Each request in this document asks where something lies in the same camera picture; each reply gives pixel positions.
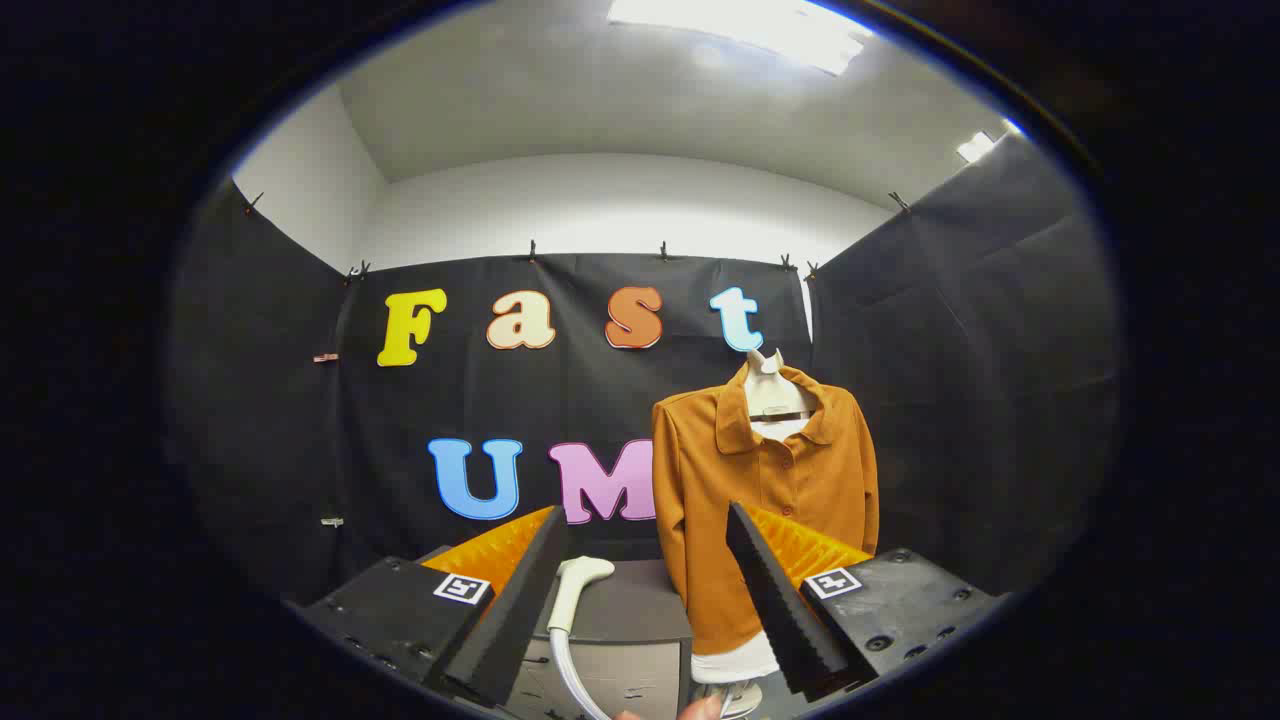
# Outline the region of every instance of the yellow letter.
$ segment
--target yellow letter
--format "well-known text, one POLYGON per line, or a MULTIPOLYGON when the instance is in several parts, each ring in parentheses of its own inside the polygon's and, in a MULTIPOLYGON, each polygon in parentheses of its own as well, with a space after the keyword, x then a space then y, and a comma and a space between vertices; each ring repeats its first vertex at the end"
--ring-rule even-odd
POLYGON ((415 310, 425 305, 430 310, 443 313, 447 300, 443 290, 387 296, 390 313, 387 316, 387 341, 383 343, 383 351, 378 354, 378 364, 383 368, 412 365, 417 360, 417 352, 408 346, 410 334, 413 336, 413 342, 422 345, 431 332, 431 313, 428 310, 415 313, 415 310))
POLYGON ((508 292, 493 304, 493 311, 498 316, 489 323, 489 345, 498 350, 511 350, 524 345, 525 347, 547 347, 556 340, 556 331, 552 329, 552 301, 545 295, 521 290, 508 292), (518 313, 511 309, 520 305, 518 313))

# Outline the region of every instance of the black backdrop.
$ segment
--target black backdrop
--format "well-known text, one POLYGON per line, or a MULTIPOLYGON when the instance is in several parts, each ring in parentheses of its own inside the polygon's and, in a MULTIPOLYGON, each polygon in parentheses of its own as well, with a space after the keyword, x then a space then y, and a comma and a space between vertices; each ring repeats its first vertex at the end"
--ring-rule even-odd
POLYGON ((881 547, 1025 589, 1084 528, 1121 430, 1102 237, 1021 136, 827 263, 814 366, 876 442, 881 547))
MULTIPOLYGON (((385 555, 416 557, 563 502, 548 450, 590 447, 609 473, 622 447, 650 437, 654 402, 726 382, 744 363, 723 338, 712 296, 741 287, 758 302, 763 351, 808 370, 800 283, 780 265, 707 258, 540 255, 481 258, 370 272, 344 286, 256 211, 232 183, 195 223, 174 277, 165 352, 173 460, 205 530, 250 578, 310 602, 385 555), (621 287, 662 295, 662 338, 645 350, 605 340, 621 287), (388 309, 398 292, 443 288, 417 360, 383 368, 388 309), (534 290, 552 304, 554 341, 495 350, 494 300, 534 290), (337 363, 312 356, 338 352, 337 363), (488 439, 524 445, 520 502, 498 520, 449 510, 426 446, 467 441, 467 484, 494 495, 488 439), (340 527, 321 519, 342 518, 340 527)), ((653 520, 608 520, 590 500, 571 527, 573 552, 660 557, 653 520)))
MULTIPOLYGON (((723 338, 712 296, 741 287, 759 305, 751 328, 762 351, 781 348, 808 369, 809 333, 800 283, 780 265, 644 255, 480 258, 371 272, 352 286, 340 324, 340 438, 347 450, 340 487, 343 532, 374 553, 415 556, 456 544, 500 523, 563 501, 557 443, 586 443, 612 471, 628 441, 650 437, 654 402, 722 384, 745 361, 723 338), (662 338, 646 350, 618 350, 604 337, 609 297, 621 287, 662 295, 662 338), (430 334, 413 346, 412 365, 381 368, 388 309, 398 292, 443 288, 448 305, 433 314, 430 334), (556 338, 544 348, 495 350, 485 332, 498 297, 544 293, 556 338), (494 496, 489 439, 516 439, 520 503, 499 520, 472 520, 449 510, 436 488, 428 442, 471 445, 472 496, 494 496)), ((570 529, 573 552, 612 560, 660 557, 653 520, 609 520, 584 501, 593 519, 570 529)))
POLYGON ((293 600, 344 573, 326 368, 343 277, 256 211, 229 181, 173 278, 164 372, 173 460, 200 519, 260 587, 293 600))

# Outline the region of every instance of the orange soft pad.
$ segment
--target orange soft pad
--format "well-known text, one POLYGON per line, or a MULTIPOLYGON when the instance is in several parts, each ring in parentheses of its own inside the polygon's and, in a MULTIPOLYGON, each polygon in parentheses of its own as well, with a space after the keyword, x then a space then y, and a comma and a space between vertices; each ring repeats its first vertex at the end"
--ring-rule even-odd
POLYGON ((442 573, 457 573, 489 580, 494 597, 498 597, 553 507, 554 505, 549 505, 504 525, 498 525, 483 536, 476 536, 426 560, 422 565, 442 573))
POLYGON ((856 547, 832 539, 795 520, 748 505, 742 507, 760 530, 760 536, 769 544, 769 550, 773 551, 773 556, 796 591, 805 578, 872 559, 856 547))

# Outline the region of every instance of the white undershirt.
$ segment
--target white undershirt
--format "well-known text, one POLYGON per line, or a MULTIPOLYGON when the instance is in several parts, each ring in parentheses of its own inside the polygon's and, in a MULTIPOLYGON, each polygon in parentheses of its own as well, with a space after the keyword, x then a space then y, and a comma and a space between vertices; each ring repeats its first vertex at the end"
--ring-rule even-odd
MULTIPOLYGON (((751 429, 760 433, 762 437, 782 442, 803 430, 806 424, 809 424, 808 418, 776 423, 754 421, 751 429)), ((695 683, 704 685, 750 680, 778 671, 773 647, 769 646, 769 639, 763 630, 728 652, 694 655, 690 661, 690 675, 695 683)))

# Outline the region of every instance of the word fast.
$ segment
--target word fast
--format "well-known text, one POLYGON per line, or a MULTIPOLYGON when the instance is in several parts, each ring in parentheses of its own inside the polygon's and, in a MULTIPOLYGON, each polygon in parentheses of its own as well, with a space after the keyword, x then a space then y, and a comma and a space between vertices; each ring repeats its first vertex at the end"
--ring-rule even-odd
MULTIPOLYGON (((443 290, 399 292, 387 297, 387 340, 378 354, 383 368, 412 365, 417 360, 413 345, 422 345, 431 334, 431 314, 444 313, 449 299, 443 290)), ((662 295, 652 287, 623 287, 609 297, 609 320, 604 340, 620 350, 644 350, 662 338, 662 295)), ((759 310, 755 300, 742 288, 731 287, 710 299, 710 309, 719 313, 724 342, 740 352, 764 345, 764 334, 753 331, 748 315, 759 310)), ((532 290, 503 295, 493 304, 497 315, 485 337, 497 350, 529 347, 539 350, 556 340, 552 327, 552 301, 532 290)))

